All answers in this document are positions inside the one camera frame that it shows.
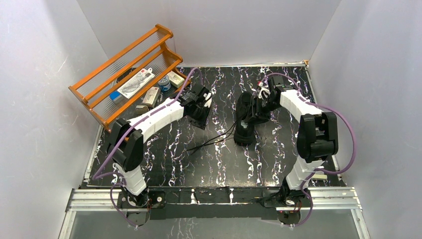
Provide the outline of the black mesh shoe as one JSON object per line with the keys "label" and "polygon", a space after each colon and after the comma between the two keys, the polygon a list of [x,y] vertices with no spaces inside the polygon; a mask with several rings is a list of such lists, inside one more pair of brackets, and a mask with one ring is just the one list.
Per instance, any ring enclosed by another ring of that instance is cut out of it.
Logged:
{"label": "black mesh shoe", "polygon": [[236,124],[234,141],[241,146],[248,146],[254,141],[254,126],[249,123],[253,115],[254,96],[250,92],[243,92],[235,108]]}

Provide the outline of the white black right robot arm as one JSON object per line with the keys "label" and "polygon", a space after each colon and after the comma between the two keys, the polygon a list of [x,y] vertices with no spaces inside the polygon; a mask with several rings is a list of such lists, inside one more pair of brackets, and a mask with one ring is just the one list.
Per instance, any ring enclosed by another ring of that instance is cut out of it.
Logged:
{"label": "white black right robot arm", "polygon": [[312,105],[296,90],[272,90],[266,98],[253,100],[240,127],[252,132],[256,125],[267,122],[269,113],[278,108],[287,109],[299,123],[295,144],[298,158],[278,193],[284,205],[293,206],[308,196],[312,176],[321,170],[328,157],[338,152],[337,117]]}

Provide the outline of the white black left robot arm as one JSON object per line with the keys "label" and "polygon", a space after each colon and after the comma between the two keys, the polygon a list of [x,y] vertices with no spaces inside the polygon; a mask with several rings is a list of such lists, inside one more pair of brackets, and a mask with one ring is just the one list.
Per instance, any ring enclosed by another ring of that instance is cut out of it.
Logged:
{"label": "white black left robot arm", "polygon": [[126,197],[136,207],[148,203],[148,187],[140,164],[144,144],[162,128],[184,117],[190,124],[205,129],[211,110],[212,92],[202,85],[166,99],[157,108],[131,120],[117,119],[108,140],[108,158],[123,177]]}

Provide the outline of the small green white box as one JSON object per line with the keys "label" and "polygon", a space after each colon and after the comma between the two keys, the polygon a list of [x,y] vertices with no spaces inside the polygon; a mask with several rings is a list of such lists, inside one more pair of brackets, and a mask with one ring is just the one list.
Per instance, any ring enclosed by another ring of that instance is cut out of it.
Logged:
{"label": "small green white box", "polygon": [[166,76],[168,77],[171,85],[176,88],[179,88],[184,84],[185,79],[174,71],[170,71]]}

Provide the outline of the blue tape roll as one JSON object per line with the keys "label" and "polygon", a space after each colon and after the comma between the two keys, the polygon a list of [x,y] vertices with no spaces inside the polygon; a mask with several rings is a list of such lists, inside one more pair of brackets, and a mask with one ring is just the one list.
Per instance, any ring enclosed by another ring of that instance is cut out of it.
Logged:
{"label": "blue tape roll", "polygon": [[166,91],[170,90],[171,86],[172,86],[170,79],[167,75],[164,76],[163,78],[161,78],[157,83],[158,83],[158,86],[159,86],[159,88],[162,92],[166,92]]}

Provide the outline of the beige rectangular box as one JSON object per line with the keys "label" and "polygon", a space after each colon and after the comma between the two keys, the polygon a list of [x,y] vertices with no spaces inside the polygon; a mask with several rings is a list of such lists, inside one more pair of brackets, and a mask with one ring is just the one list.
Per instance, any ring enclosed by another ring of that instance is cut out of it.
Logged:
{"label": "beige rectangular box", "polygon": [[150,108],[154,108],[158,97],[160,96],[161,89],[159,87],[151,87],[145,94],[142,104]]}

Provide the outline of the small grey block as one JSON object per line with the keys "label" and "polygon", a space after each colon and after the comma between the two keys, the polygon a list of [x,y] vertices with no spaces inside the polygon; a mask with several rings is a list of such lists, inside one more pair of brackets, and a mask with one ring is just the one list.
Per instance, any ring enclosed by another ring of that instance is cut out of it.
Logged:
{"label": "small grey block", "polygon": [[142,114],[147,113],[148,111],[149,111],[149,107],[148,106],[145,106],[145,105],[137,105],[135,107],[135,111],[134,112],[137,115],[142,115]]}

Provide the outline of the white ruler set package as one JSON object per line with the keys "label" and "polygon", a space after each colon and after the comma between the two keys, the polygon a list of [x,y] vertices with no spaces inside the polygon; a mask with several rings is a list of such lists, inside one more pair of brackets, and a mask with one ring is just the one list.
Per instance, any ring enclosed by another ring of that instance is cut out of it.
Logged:
{"label": "white ruler set package", "polygon": [[146,86],[153,78],[155,74],[152,68],[142,68],[133,77],[127,80],[121,87],[117,89],[123,97],[130,99],[144,86]]}

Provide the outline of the blue eraser block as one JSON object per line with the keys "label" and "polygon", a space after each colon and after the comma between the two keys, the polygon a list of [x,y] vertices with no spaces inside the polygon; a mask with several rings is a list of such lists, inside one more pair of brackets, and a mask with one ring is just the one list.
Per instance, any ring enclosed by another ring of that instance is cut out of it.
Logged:
{"label": "blue eraser block", "polygon": [[119,104],[123,100],[123,96],[118,91],[114,91],[109,95],[109,98],[114,104]]}

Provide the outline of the orange wooden shelf rack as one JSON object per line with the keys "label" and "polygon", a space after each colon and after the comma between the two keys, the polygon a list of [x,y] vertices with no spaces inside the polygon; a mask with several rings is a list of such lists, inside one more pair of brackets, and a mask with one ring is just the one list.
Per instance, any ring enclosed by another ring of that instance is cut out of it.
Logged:
{"label": "orange wooden shelf rack", "polygon": [[[172,71],[183,79],[186,78],[186,75],[177,69],[177,66],[183,62],[183,58],[166,44],[166,41],[172,37],[173,32],[170,29],[156,24],[139,39],[109,58],[80,81],[69,86],[69,90],[99,124],[110,131],[112,123],[135,104],[149,88],[156,86],[167,73]],[[129,99],[123,97],[120,102],[114,103],[110,95],[141,69],[151,69],[155,78],[136,91],[134,96]]]}

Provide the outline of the beige plastic clip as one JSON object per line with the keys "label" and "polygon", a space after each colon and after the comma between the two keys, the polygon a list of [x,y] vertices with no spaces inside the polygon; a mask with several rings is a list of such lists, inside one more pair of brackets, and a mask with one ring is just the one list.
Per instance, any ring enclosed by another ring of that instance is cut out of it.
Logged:
{"label": "beige plastic clip", "polygon": [[312,180],[327,180],[327,175],[325,174],[314,174],[311,178]]}

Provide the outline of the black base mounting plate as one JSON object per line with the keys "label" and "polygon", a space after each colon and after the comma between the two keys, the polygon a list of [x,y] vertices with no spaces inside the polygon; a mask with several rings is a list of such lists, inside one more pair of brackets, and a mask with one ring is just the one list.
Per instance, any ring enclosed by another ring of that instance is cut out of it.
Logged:
{"label": "black base mounting plate", "polygon": [[122,189],[117,207],[136,223],[181,218],[300,220],[310,200],[287,187],[150,187],[135,199]]}

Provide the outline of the aluminium frame rail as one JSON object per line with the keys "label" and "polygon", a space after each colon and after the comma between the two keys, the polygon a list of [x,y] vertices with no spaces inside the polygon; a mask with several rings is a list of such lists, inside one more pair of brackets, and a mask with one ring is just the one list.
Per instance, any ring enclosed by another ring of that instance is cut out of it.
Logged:
{"label": "aluminium frame rail", "polygon": [[[271,188],[154,188],[150,191],[152,208],[181,206],[239,206],[257,202],[257,199],[277,192]],[[361,203],[354,187],[310,187],[315,210],[360,210]],[[76,189],[71,193],[69,211],[123,211],[142,212],[127,202],[120,189]]]}

